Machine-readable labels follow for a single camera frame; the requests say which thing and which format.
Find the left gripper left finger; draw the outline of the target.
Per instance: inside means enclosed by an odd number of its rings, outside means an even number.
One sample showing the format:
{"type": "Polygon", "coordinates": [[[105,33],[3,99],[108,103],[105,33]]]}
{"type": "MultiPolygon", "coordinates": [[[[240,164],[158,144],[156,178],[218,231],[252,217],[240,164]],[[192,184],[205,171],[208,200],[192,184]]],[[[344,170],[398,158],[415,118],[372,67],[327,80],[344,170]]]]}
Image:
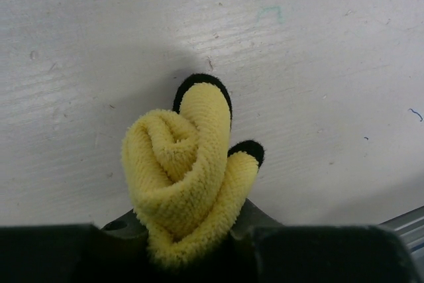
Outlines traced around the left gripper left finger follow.
{"type": "Polygon", "coordinates": [[[2,282],[128,282],[148,232],[132,211],[92,223],[1,228],[2,282]]]}

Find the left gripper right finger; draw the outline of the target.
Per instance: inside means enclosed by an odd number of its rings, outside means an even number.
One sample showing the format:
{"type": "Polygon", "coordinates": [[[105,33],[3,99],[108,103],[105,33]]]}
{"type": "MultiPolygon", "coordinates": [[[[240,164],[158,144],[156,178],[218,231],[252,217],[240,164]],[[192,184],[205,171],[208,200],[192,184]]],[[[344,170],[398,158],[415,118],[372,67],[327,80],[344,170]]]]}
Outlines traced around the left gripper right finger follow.
{"type": "Polygon", "coordinates": [[[282,225],[247,200],[231,229],[238,282],[416,282],[407,246],[379,225],[282,225]]]}

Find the yellow towel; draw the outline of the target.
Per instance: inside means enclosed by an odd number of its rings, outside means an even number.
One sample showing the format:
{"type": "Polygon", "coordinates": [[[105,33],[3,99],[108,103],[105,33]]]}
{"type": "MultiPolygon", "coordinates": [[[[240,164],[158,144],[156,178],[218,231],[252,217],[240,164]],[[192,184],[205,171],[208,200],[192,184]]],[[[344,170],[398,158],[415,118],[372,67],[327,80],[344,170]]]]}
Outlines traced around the yellow towel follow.
{"type": "Polygon", "coordinates": [[[264,161],[254,140],[230,145],[230,95],[209,74],[192,74],[170,110],[139,117],[126,131],[121,162],[150,259],[179,269],[228,235],[264,161]]]}

